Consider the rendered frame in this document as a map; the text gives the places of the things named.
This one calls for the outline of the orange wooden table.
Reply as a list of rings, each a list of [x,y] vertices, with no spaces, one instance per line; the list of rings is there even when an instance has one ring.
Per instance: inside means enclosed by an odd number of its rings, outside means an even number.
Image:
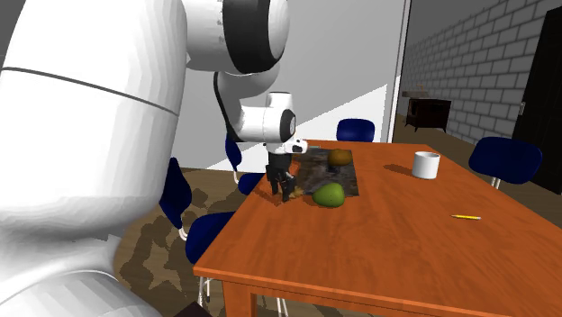
[[[196,262],[227,317],[255,317],[260,294],[388,317],[562,317],[562,229],[449,158],[414,177],[418,144],[348,149],[358,196],[283,202],[261,181]]]

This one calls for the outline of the green pear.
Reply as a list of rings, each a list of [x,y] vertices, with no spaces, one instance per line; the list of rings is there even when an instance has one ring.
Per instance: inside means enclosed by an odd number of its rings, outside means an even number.
[[[339,207],[345,202],[345,192],[342,185],[329,183],[319,187],[312,194],[313,201],[323,207]]]

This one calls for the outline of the white mug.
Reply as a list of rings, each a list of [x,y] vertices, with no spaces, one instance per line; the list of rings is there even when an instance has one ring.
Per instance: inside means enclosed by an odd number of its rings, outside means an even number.
[[[440,154],[416,151],[412,164],[412,175],[422,179],[435,179],[438,175]]]

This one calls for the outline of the blue chair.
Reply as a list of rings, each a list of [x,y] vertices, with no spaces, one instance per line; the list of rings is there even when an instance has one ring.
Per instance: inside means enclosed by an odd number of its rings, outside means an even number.
[[[184,178],[176,158],[168,164],[165,185],[159,206],[170,222],[178,229],[180,238],[186,243],[188,261],[194,265],[216,239],[234,212],[209,213],[198,217],[186,230],[181,219],[182,213],[192,202],[190,185]]]
[[[336,139],[338,141],[372,142],[375,138],[375,128],[375,125],[367,119],[342,119],[338,122]]]
[[[542,162],[541,150],[528,142],[504,137],[479,140],[469,158],[469,167],[493,178],[495,188],[504,181],[521,185],[531,181]]]
[[[231,163],[233,180],[239,191],[244,195],[249,195],[264,176],[264,173],[247,173],[238,177],[238,165],[242,161],[241,151],[238,144],[229,135],[226,135],[225,138],[225,152]]]

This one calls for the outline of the dark mottled placemat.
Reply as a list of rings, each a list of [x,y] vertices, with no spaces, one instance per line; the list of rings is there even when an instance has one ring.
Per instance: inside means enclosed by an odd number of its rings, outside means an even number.
[[[306,195],[312,195],[319,187],[329,183],[342,185],[345,196],[358,196],[358,182],[353,163],[346,166],[331,167],[327,157],[330,149],[309,148],[304,154],[294,155],[298,164],[297,185]]]

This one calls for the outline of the brown round fruit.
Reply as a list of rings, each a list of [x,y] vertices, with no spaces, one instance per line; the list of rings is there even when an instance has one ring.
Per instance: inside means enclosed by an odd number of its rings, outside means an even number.
[[[348,149],[331,149],[328,153],[327,162],[331,167],[346,166],[352,162],[352,154]]]

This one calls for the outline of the black door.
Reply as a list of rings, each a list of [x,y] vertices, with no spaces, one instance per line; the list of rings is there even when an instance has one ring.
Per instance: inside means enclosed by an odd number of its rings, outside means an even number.
[[[522,101],[512,137],[543,154],[531,181],[562,195],[562,5],[546,12]]]

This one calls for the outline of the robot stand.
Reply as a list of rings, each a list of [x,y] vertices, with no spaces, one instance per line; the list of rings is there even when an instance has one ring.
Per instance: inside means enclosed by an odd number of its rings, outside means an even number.
[[[212,317],[212,315],[197,302],[191,302],[174,317]]]

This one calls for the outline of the dark wooden cabinet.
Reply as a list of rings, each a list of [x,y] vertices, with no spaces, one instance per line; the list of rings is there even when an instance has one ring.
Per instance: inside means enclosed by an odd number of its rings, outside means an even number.
[[[446,131],[451,107],[450,100],[429,97],[426,91],[403,91],[402,97],[409,99],[405,126],[435,128]]]

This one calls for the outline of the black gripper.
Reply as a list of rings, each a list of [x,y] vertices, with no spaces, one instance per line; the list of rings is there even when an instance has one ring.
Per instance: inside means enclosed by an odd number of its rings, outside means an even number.
[[[290,194],[295,190],[296,179],[289,173],[292,163],[292,155],[268,153],[268,164],[266,165],[267,180],[271,185],[272,194],[276,195],[279,191],[279,184],[282,188],[282,200],[287,202]]]

